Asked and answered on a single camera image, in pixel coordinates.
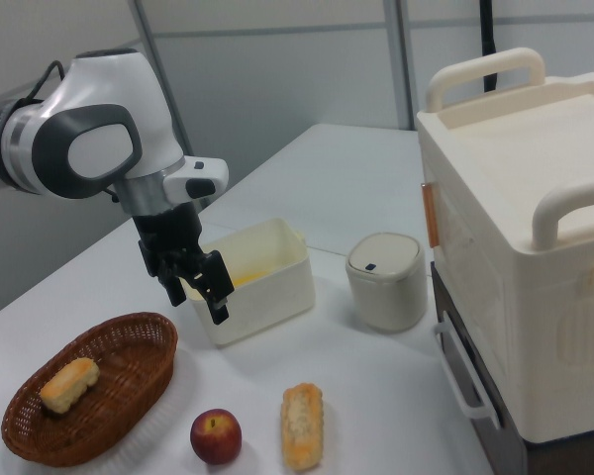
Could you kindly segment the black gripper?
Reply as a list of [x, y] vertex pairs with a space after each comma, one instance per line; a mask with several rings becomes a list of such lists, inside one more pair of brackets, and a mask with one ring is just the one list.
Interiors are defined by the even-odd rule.
[[172, 306], [186, 300], [183, 279], [207, 304], [214, 325], [229, 317], [228, 297], [235, 287], [222, 254], [205, 253], [198, 239], [202, 232], [193, 203], [183, 203], [153, 216], [134, 216], [139, 247], [150, 277], [156, 277]]

